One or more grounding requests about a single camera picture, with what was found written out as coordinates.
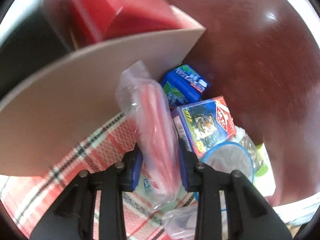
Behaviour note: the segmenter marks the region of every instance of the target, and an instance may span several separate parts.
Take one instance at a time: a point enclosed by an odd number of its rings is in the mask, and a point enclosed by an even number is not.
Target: round container
[[[253,161],[249,153],[240,144],[224,142],[209,150],[202,158],[202,162],[208,164],[216,171],[231,173],[234,170],[241,171],[252,183],[254,179]]]

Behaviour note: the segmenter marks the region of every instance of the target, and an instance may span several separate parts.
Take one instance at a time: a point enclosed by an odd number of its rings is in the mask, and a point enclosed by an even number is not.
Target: metal bolt
[[[199,169],[199,170],[204,169],[204,168],[205,168],[205,163],[203,163],[203,162],[198,162],[198,163],[196,164],[196,168]]]
[[[123,162],[117,162],[115,163],[116,169],[123,169],[124,168],[124,163]]]
[[[87,171],[87,170],[82,170],[79,172],[79,176],[81,178],[85,178],[86,176],[88,176],[88,174],[89,174],[89,171]]]
[[[236,178],[240,178],[240,177],[242,176],[242,173],[241,173],[241,171],[239,171],[239,170],[234,170],[234,171],[232,172],[232,175],[233,175],[234,177],[236,177]]]

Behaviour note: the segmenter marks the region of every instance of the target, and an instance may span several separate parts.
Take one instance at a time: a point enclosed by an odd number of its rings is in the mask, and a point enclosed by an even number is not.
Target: blue toothpaste box
[[[171,110],[178,106],[198,102],[209,83],[189,65],[168,72],[161,82]]]

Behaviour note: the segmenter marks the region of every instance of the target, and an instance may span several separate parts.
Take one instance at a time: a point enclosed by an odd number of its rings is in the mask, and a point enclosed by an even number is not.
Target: plastic bag
[[[121,74],[116,98],[135,127],[151,187],[151,204],[157,211],[176,199],[180,186],[178,135],[168,99],[142,61]]]
[[[220,195],[222,226],[221,239],[226,240],[228,239],[228,215],[225,209],[225,200],[224,203],[222,203],[222,198],[224,199],[224,195],[223,197]],[[171,239],[194,239],[194,235],[196,233],[197,209],[198,205],[191,205],[164,213],[161,224]]]

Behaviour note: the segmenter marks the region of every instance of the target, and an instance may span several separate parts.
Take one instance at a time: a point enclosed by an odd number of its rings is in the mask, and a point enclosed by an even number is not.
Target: red plaid fabric
[[[30,236],[42,215],[81,170],[91,173],[103,171],[122,159],[125,152],[133,149],[136,142],[134,132],[123,114],[96,130],[91,136],[76,145],[59,163],[42,177],[13,177],[0,175],[0,199],[17,224]],[[143,177],[133,193],[123,193],[124,219],[129,239],[170,239],[161,226],[164,211],[194,204],[190,193],[180,190],[175,203],[165,210],[153,213],[145,195]],[[94,239],[98,239],[99,194],[94,214]]]

